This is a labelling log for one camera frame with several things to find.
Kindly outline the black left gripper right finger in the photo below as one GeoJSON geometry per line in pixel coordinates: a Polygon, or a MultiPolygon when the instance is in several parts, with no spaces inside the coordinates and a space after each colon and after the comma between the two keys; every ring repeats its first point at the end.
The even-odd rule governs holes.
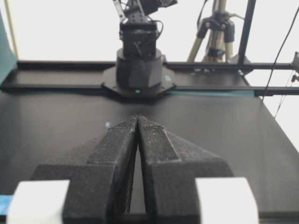
{"type": "Polygon", "coordinates": [[[138,117],[145,209],[154,224],[198,224],[200,205],[195,179],[232,177],[218,155],[138,117]]]}

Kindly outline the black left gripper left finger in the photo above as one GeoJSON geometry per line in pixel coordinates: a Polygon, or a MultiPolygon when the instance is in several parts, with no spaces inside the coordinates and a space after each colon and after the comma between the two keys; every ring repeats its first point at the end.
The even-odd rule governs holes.
{"type": "Polygon", "coordinates": [[[32,180],[68,180],[65,224],[107,224],[130,211],[138,117],[40,163],[32,180]]]}

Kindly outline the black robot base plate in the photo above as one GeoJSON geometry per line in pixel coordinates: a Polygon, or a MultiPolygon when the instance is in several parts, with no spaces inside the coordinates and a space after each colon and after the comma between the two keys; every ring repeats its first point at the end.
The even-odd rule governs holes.
{"type": "Polygon", "coordinates": [[[155,98],[176,87],[174,71],[163,66],[164,56],[125,57],[118,52],[116,65],[103,71],[102,86],[125,98],[155,98]]]}

